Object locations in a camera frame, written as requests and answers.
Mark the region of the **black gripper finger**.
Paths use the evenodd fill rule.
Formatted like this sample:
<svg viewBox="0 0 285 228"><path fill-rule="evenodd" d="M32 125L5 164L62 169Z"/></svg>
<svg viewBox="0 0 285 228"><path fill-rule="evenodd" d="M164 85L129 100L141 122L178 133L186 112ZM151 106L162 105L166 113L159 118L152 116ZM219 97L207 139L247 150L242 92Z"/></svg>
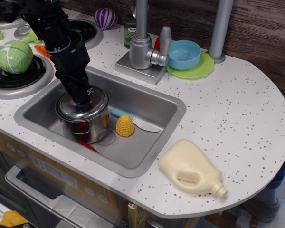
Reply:
<svg viewBox="0 0 285 228"><path fill-rule="evenodd" d="M81 104L90 99L90 95L93 93L92 86L88 86L87 88L82 88L75 86L72 92L73 101L77 104Z"/></svg>

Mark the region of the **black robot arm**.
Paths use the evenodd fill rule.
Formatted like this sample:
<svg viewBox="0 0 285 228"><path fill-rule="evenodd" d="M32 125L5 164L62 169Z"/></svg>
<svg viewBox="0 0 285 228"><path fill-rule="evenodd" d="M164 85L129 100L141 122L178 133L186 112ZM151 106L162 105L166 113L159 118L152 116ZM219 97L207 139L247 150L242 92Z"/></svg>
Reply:
<svg viewBox="0 0 285 228"><path fill-rule="evenodd" d="M57 0L0 0L0 19L27 22L45 44L55 76L77 104L90 100L92 86L86 73L90 58L81 34L71 30L67 14Z"/></svg>

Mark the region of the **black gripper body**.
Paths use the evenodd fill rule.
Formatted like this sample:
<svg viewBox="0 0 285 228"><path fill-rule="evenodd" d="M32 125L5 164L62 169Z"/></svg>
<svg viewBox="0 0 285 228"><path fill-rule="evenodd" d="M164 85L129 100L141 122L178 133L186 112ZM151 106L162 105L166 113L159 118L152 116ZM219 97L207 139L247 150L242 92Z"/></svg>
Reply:
<svg viewBox="0 0 285 228"><path fill-rule="evenodd" d="M70 32L67 35L54 34L44 40L46 51L52 55L56 77L70 95L90 95L92 86L86 73L90 62L82 35Z"/></svg>

